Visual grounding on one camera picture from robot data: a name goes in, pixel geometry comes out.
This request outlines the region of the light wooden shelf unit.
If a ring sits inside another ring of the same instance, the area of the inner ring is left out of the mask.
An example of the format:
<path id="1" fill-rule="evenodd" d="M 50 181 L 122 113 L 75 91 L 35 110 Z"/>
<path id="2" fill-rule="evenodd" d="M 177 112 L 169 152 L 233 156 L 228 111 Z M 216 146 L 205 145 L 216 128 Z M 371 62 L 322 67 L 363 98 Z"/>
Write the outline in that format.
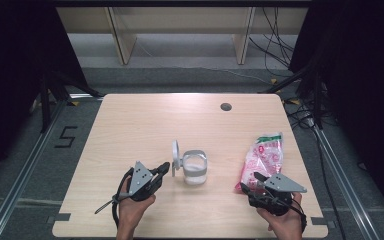
<path id="1" fill-rule="evenodd" d="M 126 65 L 139 34 L 229 34 L 237 63 L 245 63 L 249 36 L 300 33 L 307 8 L 291 7 L 59 7 L 68 33 L 113 36 L 119 62 Z"/>

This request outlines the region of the black metal stand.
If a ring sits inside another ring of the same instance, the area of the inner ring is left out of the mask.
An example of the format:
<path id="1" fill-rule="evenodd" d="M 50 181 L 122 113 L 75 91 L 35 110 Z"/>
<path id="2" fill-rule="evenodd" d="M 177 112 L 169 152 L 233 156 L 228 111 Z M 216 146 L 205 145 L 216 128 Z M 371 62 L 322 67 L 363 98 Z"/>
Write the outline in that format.
<path id="1" fill-rule="evenodd" d="M 40 82 L 42 133 L 44 133 L 51 124 L 50 100 L 48 92 L 51 92 L 57 101 L 67 101 L 70 98 L 70 95 L 66 90 L 66 85 L 70 85 L 91 95 L 92 97 L 104 97 L 104 94 L 90 88 L 87 83 L 81 83 L 60 71 L 46 71 Z"/>
<path id="2" fill-rule="evenodd" d="M 287 77 L 283 81 L 268 90 L 264 91 L 264 94 L 275 93 L 286 86 L 289 86 L 296 80 L 301 80 L 298 86 L 297 92 L 300 98 L 307 99 L 309 96 L 313 97 L 313 108 L 311 111 L 315 125 L 322 129 L 322 81 L 321 73 L 318 64 L 311 60 L 302 69 L 298 70 L 293 75 Z"/>

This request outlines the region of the clear plastic bag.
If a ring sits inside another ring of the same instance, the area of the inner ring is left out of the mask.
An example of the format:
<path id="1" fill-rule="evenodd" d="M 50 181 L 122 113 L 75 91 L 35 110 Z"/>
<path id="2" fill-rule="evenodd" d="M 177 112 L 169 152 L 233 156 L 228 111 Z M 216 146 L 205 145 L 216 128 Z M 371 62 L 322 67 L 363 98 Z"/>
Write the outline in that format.
<path id="1" fill-rule="evenodd" d="M 241 184 L 245 184 L 251 190 L 257 188 L 255 172 L 265 177 L 279 173 L 284 159 L 283 133 L 276 132 L 259 136 L 250 146 L 245 162 L 241 170 L 239 182 L 235 189 L 241 191 Z"/>

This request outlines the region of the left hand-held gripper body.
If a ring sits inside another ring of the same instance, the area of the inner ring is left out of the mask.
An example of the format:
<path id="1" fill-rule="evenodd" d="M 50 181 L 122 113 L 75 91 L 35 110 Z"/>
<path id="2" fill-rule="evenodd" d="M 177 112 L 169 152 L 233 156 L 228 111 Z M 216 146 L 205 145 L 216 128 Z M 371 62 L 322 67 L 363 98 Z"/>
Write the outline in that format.
<path id="1" fill-rule="evenodd" d="M 153 195 L 162 185 L 162 179 L 153 184 L 152 180 L 157 168 L 148 169 L 140 161 L 137 161 L 133 175 L 130 180 L 130 186 L 127 190 L 129 197 L 134 201 L 143 201 Z"/>

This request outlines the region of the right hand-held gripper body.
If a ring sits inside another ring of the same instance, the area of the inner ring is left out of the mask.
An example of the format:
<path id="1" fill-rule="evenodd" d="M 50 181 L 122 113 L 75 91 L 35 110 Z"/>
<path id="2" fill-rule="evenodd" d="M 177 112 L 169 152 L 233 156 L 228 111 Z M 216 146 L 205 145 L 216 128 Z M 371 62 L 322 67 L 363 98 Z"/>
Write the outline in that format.
<path id="1" fill-rule="evenodd" d="M 257 180 L 257 188 L 248 195 L 249 205 L 263 208 L 272 215 L 284 215 L 290 209 L 300 215 L 304 212 L 301 207 L 294 207 L 292 203 L 294 192 L 306 193 L 307 189 L 282 173 L 273 174 L 265 182 Z"/>

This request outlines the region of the dark curtain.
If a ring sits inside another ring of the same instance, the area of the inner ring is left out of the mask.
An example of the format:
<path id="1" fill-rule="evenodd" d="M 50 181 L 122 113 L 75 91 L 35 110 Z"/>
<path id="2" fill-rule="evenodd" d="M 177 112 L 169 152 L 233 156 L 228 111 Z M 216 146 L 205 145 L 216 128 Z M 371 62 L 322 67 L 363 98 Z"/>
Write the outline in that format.
<path id="1" fill-rule="evenodd" d="M 384 0 L 312 0 L 291 70 L 327 87 L 332 111 L 384 197 Z"/>
<path id="2" fill-rule="evenodd" d="M 44 81 L 87 85 L 57 9 L 44 0 L 0 0 L 0 160 Z"/>

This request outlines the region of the metal floor rail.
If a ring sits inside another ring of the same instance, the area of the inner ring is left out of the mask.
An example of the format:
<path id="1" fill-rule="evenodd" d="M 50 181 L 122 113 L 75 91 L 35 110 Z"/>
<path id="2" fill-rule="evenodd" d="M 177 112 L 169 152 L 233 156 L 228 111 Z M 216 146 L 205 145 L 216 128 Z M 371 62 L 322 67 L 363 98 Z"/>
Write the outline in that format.
<path id="1" fill-rule="evenodd" d="M 330 168 L 333 178 L 338 184 L 344 200 L 346 201 L 363 238 L 365 240 L 380 240 L 380 236 L 375 229 L 374 223 L 370 218 L 368 211 L 365 209 L 360 198 L 357 196 L 356 191 L 351 186 L 351 182 L 348 179 L 343 167 L 340 165 L 338 157 L 336 156 L 324 131 L 316 127 L 314 132 L 323 156 L 322 162 L 326 163 Z"/>
<path id="2" fill-rule="evenodd" d="M 40 133 L 38 140 L 36 141 L 32 151 L 30 152 L 27 160 L 21 168 L 15 182 L 10 188 L 9 193 L 3 199 L 0 204 L 0 236 L 5 229 L 7 222 L 9 221 L 15 206 L 23 193 L 30 176 L 32 175 L 42 153 L 48 143 L 50 136 L 53 132 L 54 126 L 66 106 L 65 101 L 58 101 L 52 112 L 49 125 Z"/>

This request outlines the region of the glass jar with grey lid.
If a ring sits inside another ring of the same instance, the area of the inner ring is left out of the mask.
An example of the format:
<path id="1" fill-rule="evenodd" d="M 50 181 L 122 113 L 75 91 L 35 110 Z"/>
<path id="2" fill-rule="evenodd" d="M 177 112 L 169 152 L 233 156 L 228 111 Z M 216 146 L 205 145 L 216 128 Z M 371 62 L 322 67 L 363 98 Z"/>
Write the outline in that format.
<path id="1" fill-rule="evenodd" d="M 172 142 L 172 176 L 183 169 L 184 182 L 188 185 L 201 185 L 207 179 L 208 159 L 202 150 L 188 150 L 180 154 L 178 141 Z"/>

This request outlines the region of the person's right hand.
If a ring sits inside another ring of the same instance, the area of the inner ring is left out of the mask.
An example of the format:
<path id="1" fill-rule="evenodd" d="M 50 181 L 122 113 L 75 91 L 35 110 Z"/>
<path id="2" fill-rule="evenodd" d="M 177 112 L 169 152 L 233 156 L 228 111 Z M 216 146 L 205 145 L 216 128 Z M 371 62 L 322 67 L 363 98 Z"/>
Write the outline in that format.
<path id="1" fill-rule="evenodd" d="M 273 231 L 278 240 L 302 240 L 301 215 L 292 209 L 286 214 L 275 216 L 263 208 L 257 208 L 257 213 L 268 222 L 268 231 Z"/>

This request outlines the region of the person's left hand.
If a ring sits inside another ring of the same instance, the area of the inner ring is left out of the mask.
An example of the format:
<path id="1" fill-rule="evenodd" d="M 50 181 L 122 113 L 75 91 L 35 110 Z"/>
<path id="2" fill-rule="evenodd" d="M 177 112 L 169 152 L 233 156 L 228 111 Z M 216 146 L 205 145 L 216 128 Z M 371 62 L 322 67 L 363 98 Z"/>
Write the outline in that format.
<path id="1" fill-rule="evenodd" d="M 145 211 L 155 202 L 156 196 L 151 195 L 143 201 L 126 198 L 119 203 L 118 232 L 133 232 L 138 226 Z"/>

